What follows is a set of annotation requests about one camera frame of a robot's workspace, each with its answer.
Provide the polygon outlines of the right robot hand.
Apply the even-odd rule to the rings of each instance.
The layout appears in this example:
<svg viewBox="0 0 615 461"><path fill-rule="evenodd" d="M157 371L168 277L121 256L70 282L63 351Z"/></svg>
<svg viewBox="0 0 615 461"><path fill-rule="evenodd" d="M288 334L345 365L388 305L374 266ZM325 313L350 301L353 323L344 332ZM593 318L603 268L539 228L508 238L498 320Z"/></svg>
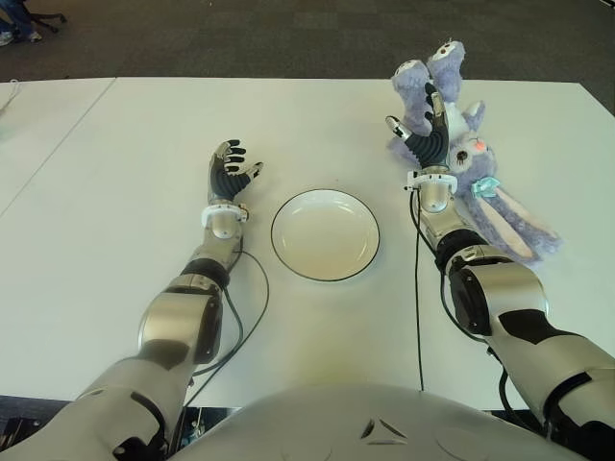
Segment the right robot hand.
<svg viewBox="0 0 615 461"><path fill-rule="evenodd" d="M430 106L430 111L424 113L430 123L429 135L414 133L395 116L385 117L389 130L402 140L422 169L445 166L450 147L446 107L441 94L432 83L425 83L424 90L425 102Z"/></svg>

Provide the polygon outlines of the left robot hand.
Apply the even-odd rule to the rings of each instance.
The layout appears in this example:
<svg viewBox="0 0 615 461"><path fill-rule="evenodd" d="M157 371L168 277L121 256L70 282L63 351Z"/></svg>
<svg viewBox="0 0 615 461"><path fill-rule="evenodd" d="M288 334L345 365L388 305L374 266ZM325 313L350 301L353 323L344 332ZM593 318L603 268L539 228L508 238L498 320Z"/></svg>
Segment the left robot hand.
<svg viewBox="0 0 615 461"><path fill-rule="evenodd" d="M263 169L263 162L246 165L247 150L239 139L222 142L212 153L209 162L208 203L234 202Z"/></svg>

